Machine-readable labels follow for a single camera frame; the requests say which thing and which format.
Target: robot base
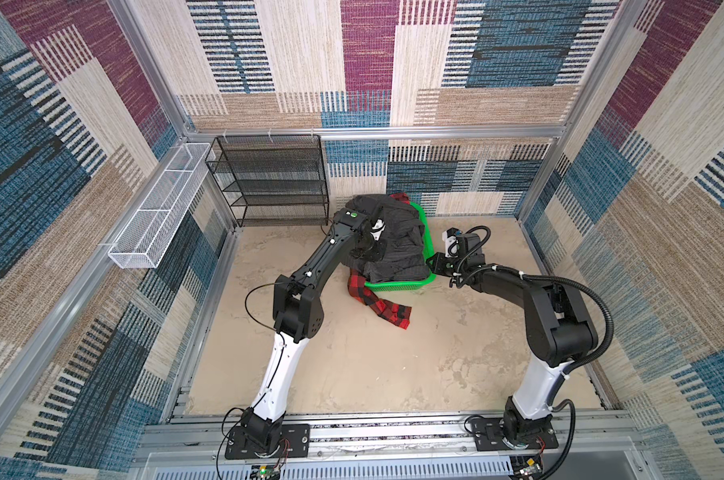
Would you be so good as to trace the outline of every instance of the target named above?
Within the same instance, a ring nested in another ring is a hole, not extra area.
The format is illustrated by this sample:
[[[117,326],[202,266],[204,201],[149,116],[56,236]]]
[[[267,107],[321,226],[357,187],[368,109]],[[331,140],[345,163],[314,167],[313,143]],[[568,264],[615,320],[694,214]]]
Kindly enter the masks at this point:
[[[491,418],[480,418],[474,417],[469,421],[472,432],[479,432],[479,435],[474,437],[474,444],[478,452],[497,452],[498,450],[513,450],[510,446],[506,445],[503,441],[503,431],[501,427],[502,417],[491,417]],[[550,427],[550,422],[539,435],[535,437],[541,437],[545,442],[546,448],[557,448],[559,442],[556,439],[556,435],[553,433],[553,429]],[[538,443],[533,437],[527,447],[530,450],[539,448]]]
[[[307,423],[290,423],[282,425],[282,438],[290,442],[290,449],[287,451],[289,458],[305,458],[309,456],[309,432],[310,426]],[[244,427],[234,427],[230,435],[232,442],[226,442],[226,452],[223,456],[227,460],[249,460],[251,458],[264,460],[259,457],[267,455],[262,448],[249,442],[244,436]],[[284,452],[284,443],[280,441],[277,451],[268,458],[280,458]]]

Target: patterned wall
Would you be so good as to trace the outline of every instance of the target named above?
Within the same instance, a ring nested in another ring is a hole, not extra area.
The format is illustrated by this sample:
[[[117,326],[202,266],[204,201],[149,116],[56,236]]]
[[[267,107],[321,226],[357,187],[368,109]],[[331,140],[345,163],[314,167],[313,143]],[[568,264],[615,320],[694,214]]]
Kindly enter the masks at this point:
[[[617,0],[135,0],[199,130],[558,124]],[[515,214],[547,138],[326,142],[332,206]]]
[[[666,478],[724,478],[724,1],[648,2],[597,98],[525,225],[611,305],[600,370]]]
[[[199,129],[550,124],[618,0],[135,0]]]
[[[125,478],[161,420],[227,229],[202,188],[160,266],[113,266],[0,439],[0,479]]]
[[[106,0],[0,0],[0,378],[175,138]],[[223,225],[200,193],[160,268],[112,268],[2,436],[0,478],[126,470]]]
[[[0,378],[174,141],[106,0],[0,0]]]
[[[549,138],[326,141],[330,207],[406,192],[428,216],[514,215],[549,146]]]

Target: black cable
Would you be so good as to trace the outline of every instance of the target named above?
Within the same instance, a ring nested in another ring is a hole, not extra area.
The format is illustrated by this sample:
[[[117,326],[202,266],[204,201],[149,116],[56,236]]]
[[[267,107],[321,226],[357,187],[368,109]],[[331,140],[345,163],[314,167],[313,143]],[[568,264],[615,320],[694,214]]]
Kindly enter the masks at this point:
[[[493,267],[493,266],[495,266],[495,264],[480,266],[478,269],[472,270],[471,272],[469,272],[468,275],[462,276],[462,277],[461,277],[461,280],[455,282],[455,286],[458,287],[458,288],[462,288],[463,285],[465,285],[466,283],[469,282],[469,279],[470,279],[472,276],[474,276],[474,275],[476,275],[476,274],[480,274],[480,273],[482,273],[482,272],[484,272],[484,271],[486,271],[486,270],[492,270],[492,267]]]
[[[471,250],[469,250],[469,252],[468,252],[466,255],[463,255],[463,257],[458,261],[458,265],[455,267],[455,271],[458,272],[459,274],[462,274],[462,273],[463,273],[463,272],[461,271],[461,267],[463,266],[463,262],[465,262],[465,260],[466,260],[467,258],[469,258],[471,255],[473,255],[477,250],[479,250],[480,248],[482,248],[482,246],[487,243],[487,240],[490,240],[490,235],[492,235],[492,232],[490,231],[490,229],[489,229],[487,226],[484,226],[484,225],[477,225],[477,226],[473,227],[472,229],[470,229],[469,231],[467,231],[467,232],[465,233],[465,235],[472,234],[472,233],[474,233],[476,230],[484,230],[485,233],[486,233],[486,235],[485,235],[485,237],[484,237],[483,239],[481,239],[481,240],[479,241],[478,244],[474,245],[474,247],[473,247]]]
[[[554,472],[556,472],[561,464],[564,463],[564,460],[567,458],[567,454],[570,453],[572,439],[575,437],[575,404],[569,398],[565,398],[559,405],[552,408],[551,411],[561,412],[566,406],[570,407],[570,431],[567,434],[567,442],[564,444],[564,448],[561,450],[561,455],[559,455],[559,458],[556,459],[554,465],[549,468],[548,472],[543,472],[543,475],[538,477],[538,480],[545,480],[551,475],[554,475]]]
[[[268,328],[268,329],[271,330],[272,332],[276,332],[276,330],[275,330],[272,326],[269,326],[269,325],[266,325],[265,323],[259,322],[259,321],[253,316],[253,314],[250,313],[250,309],[247,308],[247,299],[250,298],[250,295],[251,295],[255,290],[261,289],[261,288],[263,288],[263,287],[265,287],[265,286],[282,285],[282,284],[283,284],[283,283],[280,283],[280,282],[264,283],[263,285],[256,286],[255,288],[253,288],[252,290],[250,290],[249,292],[247,292],[247,295],[244,297],[244,311],[247,312],[247,314],[250,316],[250,318],[253,319],[254,322],[256,322],[258,325],[260,325],[260,326],[262,326],[262,327]]]
[[[228,438],[228,437],[223,436],[223,440],[221,440],[221,445],[218,446],[217,453],[215,454],[215,473],[217,473],[218,480],[223,480],[223,477],[221,476],[221,470],[218,468],[218,465],[217,465],[217,460],[218,460],[218,457],[221,456],[221,448],[223,448],[223,442],[226,441],[226,438]]]
[[[231,440],[231,437],[228,436],[228,434],[223,431],[223,426],[226,425],[226,419],[228,418],[229,415],[231,415],[231,413],[232,413],[234,410],[239,410],[240,412],[244,413],[244,408],[239,408],[239,407],[229,408],[229,411],[226,412],[226,415],[223,416],[223,421],[221,422],[221,434],[222,434],[224,437],[228,438],[229,440]],[[233,424],[233,427],[229,428],[228,431],[230,432],[235,426],[239,425],[239,422],[241,422],[241,421],[242,421],[242,417],[240,416],[239,420],[237,420],[237,422]]]
[[[467,427],[468,423],[471,422],[474,418],[482,418],[482,419],[484,419],[484,417],[481,416],[481,415],[469,415],[469,416],[467,416],[467,417],[465,418],[465,420],[463,420],[463,429],[464,429],[467,433],[469,433],[472,437],[478,437],[478,436],[480,436],[480,435],[483,435],[483,436],[486,437],[486,436],[487,436],[487,433],[486,433],[486,432],[474,432],[474,431],[470,430],[470,429]]]

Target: metal rail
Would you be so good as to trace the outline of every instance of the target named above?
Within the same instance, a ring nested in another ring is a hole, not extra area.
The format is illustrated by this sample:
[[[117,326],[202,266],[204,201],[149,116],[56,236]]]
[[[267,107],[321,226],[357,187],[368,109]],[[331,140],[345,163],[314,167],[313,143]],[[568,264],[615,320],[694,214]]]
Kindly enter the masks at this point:
[[[586,110],[593,108],[591,102],[595,100],[594,96],[604,81],[607,72],[609,72],[616,53],[625,43],[624,39],[626,34],[636,23],[636,19],[639,18],[639,15],[642,13],[646,2],[647,0],[624,0],[624,6],[621,8],[621,11],[618,12],[611,31],[602,40],[604,50],[597,57],[594,67],[584,80],[583,89],[580,90],[578,98],[575,99],[575,103],[568,114],[567,120],[565,121],[566,130],[564,134],[556,144],[551,145],[551,148],[548,149],[548,153],[543,159],[543,164],[538,170],[538,174],[535,176],[535,179],[532,180],[532,185],[530,185],[525,200],[519,210],[520,220],[527,220],[532,207],[535,206],[535,202],[537,202],[541,196],[551,172],[554,171],[554,167],[557,161],[559,161],[559,157],[561,157],[564,146],[567,145],[570,133],[572,132],[572,126],[580,122]]]
[[[502,411],[405,412],[374,414],[288,415],[285,423],[312,426],[308,458],[316,460],[430,458],[433,456],[508,455],[508,452],[477,452],[474,439],[463,429],[467,415],[503,415]],[[184,422],[147,426],[134,465],[140,468],[205,466],[217,456],[221,445],[222,417],[183,417]],[[230,417],[225,428],[237,418]],[[566,439],[569,414],[556,414],[552,422],[560,444]],[[625,410],[578,410],[572,452],[645,450],[641,434]],[[535,454],[521,450],[516,455]],[[250,461],[224,461],[236,465]]]
[[[239,128],[189,132],[190,141],[212,141],[226,135],[319,135],[332,140],[416,140],[460,138],[557,138],[564,133],[561,124],[461,125],[454,127],[367,127],[367,128]]]

